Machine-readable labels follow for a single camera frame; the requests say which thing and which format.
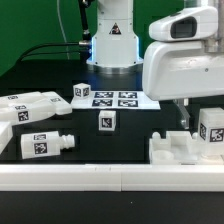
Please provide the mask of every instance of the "cube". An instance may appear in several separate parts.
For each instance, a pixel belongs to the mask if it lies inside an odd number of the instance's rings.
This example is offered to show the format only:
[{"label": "cube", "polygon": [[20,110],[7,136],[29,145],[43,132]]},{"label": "cube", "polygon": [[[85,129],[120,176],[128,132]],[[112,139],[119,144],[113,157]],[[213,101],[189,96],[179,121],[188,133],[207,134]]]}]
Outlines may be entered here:
[{"label": "cube", "polygon": [[91,92],[91,86],[85,83],[80,83],[73,86],[74,97],[79,99],[85,99],[89,97]]},{"label": "cube", "polygon": [[114,131],[116,126],[116,111],[101,110],[99,114],[99,130]]},{"label": "cube", "polygon": [[203,154],[224,155],[224,110],[201,109],[198,122],[198,141],[203,144]]}]

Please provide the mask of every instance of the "white block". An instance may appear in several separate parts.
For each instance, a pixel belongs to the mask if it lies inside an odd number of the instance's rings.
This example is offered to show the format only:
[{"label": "white block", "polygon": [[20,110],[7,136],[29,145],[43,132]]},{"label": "white block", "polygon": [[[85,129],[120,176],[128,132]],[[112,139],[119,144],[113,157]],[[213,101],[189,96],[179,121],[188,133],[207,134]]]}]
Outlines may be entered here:
[{"label": "white block", "polygon": [[12,138],[12,126],[10,122],[0,122],[0,154]]},{"label": "white block", "polygon": [[114,131],[116,126],[116,111],[101,110],[99,114],[99,130]]},{"label": "white block", "polygon": [[91,86],[85,83],[80,83],[73,86],[74,97],[79,99],[85,99],[89,97]]},{"label": "white block", "polygon": [[72,113],[72,106],[55,92],[42,93],[55,106],[57,115]]},{"label": "white block", "polygon": [[224,155],[224,110],[201,109],[198,122],[198,141],[204,144],[202,154]]}]

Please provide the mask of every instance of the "white container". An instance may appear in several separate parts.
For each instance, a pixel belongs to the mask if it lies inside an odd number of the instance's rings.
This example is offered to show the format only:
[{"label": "white container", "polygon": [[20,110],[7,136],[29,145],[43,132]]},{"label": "white container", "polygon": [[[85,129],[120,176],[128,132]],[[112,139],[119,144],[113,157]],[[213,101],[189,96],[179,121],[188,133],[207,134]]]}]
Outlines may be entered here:
[{"label": "white container", "polygon": [[61,149],[75,147],[73,135],[59,136],[58,131],[21,136],[23,159],[60,155]]},{"label": "white container", "polygon": [[12,126],[10,122],[0,122],[0,154],[12,138]]},{"label": "white container", "polygon": [[13,104],[33,103],[38,100],[45,99],[40,92],[23,93],[10,96],[0,97],[0,108],[8,107]]},{"label": "white container", "polygon": [[47,100],[33,104],[13,104],[0,108],[0,121],[9,121],[12,125],[30,123],[47,119],[55,114],[55,106]]}]

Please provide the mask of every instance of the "black table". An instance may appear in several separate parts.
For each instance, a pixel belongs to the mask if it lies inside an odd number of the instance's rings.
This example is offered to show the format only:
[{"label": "black table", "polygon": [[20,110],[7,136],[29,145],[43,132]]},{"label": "black table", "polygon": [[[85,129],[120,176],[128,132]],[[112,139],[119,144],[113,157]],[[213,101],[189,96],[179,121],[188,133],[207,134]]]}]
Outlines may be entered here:
[{"label": "black table", "polygon": [[[31,60],[16,64],[0,78],[0,96],[55,91],[68,102],[73,85],[92,90],[141,89],[141,72],[107,76],[78,61]],[[200,108],[222,107],[223,97],[191,100],[191,128],[197,130]],[[181,115],[171,101],[161,110],[117,110],[115,132],[98,131],[100,110],[73,110],[13,127],[14,137],[0,155],[1,164],[148,164],[148,140],[154,131],[183,130]],[[22,160],[21,134],[58,130],[74,134],[77,145],[61,156]],[[223,223],[223,193],[194,192],[1,192],[2,223]]]}]

